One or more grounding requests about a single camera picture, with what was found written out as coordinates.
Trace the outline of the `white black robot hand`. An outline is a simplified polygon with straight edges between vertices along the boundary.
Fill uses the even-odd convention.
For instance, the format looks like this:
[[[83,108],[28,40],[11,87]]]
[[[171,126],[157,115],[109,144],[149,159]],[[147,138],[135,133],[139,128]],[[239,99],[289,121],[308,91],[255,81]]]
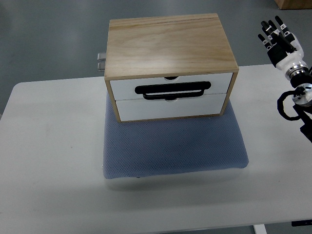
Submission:
[[[258,38],[265,46],[272,65],[291,80],[297,74],[307,72],[309,69],[303,60],[304,51],[297,37],[279,16],[275,16],[275,21],[262,21],[264,34],[259,34]]]

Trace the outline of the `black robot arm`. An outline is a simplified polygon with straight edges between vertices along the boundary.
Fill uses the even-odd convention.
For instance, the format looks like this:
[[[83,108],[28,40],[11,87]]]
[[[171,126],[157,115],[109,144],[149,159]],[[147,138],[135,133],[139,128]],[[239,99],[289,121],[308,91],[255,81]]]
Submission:
[[[286,77],[290,79],[293,90],[284,92],[277,100],[277,110],[279,114],[288,121],[302,120],[304,125],[300,127],[300,132],[308,139],[312,139],[312,118],[308,115],[312,113],[312,71],[303,65],[295,65],[286,72]],[[284,111],[284,100],[291,96],[294,102],[293,109],[296,116],[290,117]]]

